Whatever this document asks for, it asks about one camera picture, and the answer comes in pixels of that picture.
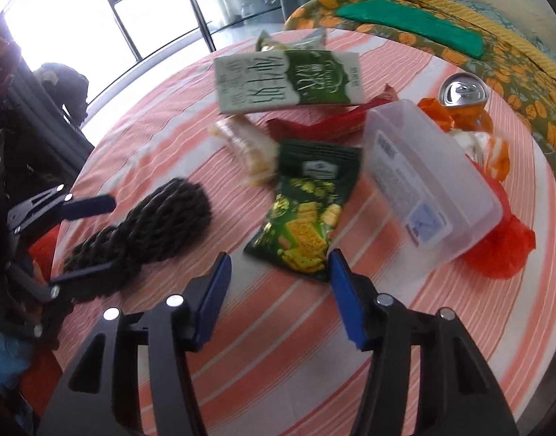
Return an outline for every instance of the orange can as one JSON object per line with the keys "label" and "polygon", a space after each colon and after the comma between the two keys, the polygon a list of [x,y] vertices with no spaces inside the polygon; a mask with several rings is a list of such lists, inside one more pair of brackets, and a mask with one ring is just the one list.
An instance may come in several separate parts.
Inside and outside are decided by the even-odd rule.
{"label": "orange can", "polygon": [[447,78],[440,89],[440,103],[459,129],[484,130],[481,115],[488,102],[486,84],[476,75],[462,72]]}

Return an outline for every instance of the gray curtain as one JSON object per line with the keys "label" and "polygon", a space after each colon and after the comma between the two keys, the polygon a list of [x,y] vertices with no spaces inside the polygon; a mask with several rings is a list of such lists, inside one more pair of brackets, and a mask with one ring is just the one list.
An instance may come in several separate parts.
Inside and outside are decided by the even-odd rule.
{"label": "gray curtain", "polygon": [[60,162],[70,185],[82,170],[94,146],[64,118],[22,59],[7,94],[8,101],[26,116],[50,153]]}

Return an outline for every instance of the pink and white tablecloth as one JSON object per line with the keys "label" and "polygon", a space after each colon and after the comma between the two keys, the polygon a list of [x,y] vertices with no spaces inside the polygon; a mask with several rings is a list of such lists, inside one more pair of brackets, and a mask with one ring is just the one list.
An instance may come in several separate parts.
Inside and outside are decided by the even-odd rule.
{"label": "pink and white tablecloth", "polygon": [[[306,31],[281,33],[292,41]],[[426,52],[358,32],[334,30],[328,48],[361,54],[367,96],[392,85],[401,98],[437,96],[448,75],[459,71]],[[215,56],[253,51],[254,41]],[[200,182],[210,197],[213,223],[197,245],[180,257],[145,266],[125,290],[81,304],[66,319],[56,356],[65,367],[102,311],[145,310],[203,274],[219,251],[233,261],[233,276],[213,335],[203,352],[189,356],[197,400],[211,435],[347,435],[367,375],[370,355],[347,336],[328,285],[277,270],[243,254],[244,245],[271,205],[270,187],[244,186],[244,173],[222,144],[209,136],[218,115],[213,56],[169,78],[131,109],[98,144],[72,192],[110,193],[110,215],[64,223],[55,272],[71,248],[94,231],[120,222],[140,199],[172,177]],[[461,261],[405,283],[384,274],[396,245],[388,241],[381,197],[360,180],[344,208],[334,239],[353,270],[370,276],[379,291],[410,308],[434,313],[456,310],[494,371],[518,418],[556,348],[556,184],[530,133],[506,102],[493,93],[487,110],[495,131],[511,142],[512,170],[505,182],[512,211],[535,230],[537,250],[526,268],[508,281],[482,278]],[[262,113],[313,122],[317,110]],[[140,400],[146,434],[155,421],[141,355]],[[405,431],[416,412],[418,356]]]}

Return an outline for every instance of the green and white carton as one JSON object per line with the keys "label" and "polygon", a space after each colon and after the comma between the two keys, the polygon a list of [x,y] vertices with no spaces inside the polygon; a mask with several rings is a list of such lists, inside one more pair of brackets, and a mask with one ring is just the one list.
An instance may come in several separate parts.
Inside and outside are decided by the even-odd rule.
{"label": "green and white carton", "polygon": [[223,114],[364,103],[359,55],[354,52],[254,52],[218,57],[213,63]]}

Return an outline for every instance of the can lid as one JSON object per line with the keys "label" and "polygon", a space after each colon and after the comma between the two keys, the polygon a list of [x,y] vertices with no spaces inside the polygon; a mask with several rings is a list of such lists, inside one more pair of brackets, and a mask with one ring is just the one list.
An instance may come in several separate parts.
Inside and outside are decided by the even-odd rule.
{"label": "can lid", "polygon": [[488,87],[476,75],[454,74],[440,89],[440,103],[444,106],[466,106],[478,104],[488,99]]}

